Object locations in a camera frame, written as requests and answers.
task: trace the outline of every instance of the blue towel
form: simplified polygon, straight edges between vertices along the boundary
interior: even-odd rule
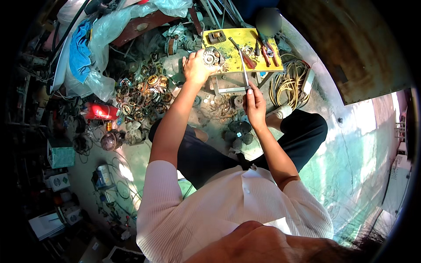
[[[70,56],[69,56],[69,67],[73,76],[84,83],[90,72],[89,65],[91,60],[89,55],[91,51],[86,46],[87,39],[85,38],[86,32],[92,27],[92,23],[89,19],[83,20],[78,26],[76,31],[72,35],[72,41],[70,42]]]

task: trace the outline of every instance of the rust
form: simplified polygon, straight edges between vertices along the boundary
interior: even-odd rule
[[[407,85],[400,50],[371,3],[281,0],[279,8],[317,52],[344,104]]]

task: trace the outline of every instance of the power strip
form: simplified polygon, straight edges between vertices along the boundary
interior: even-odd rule
[[[304,84],[301,87],[301,90],[305,94],[310,94],[315,76],[316,74],[314,73],[314,70],[312,69],[307,70],[306,78],[304,79]]]

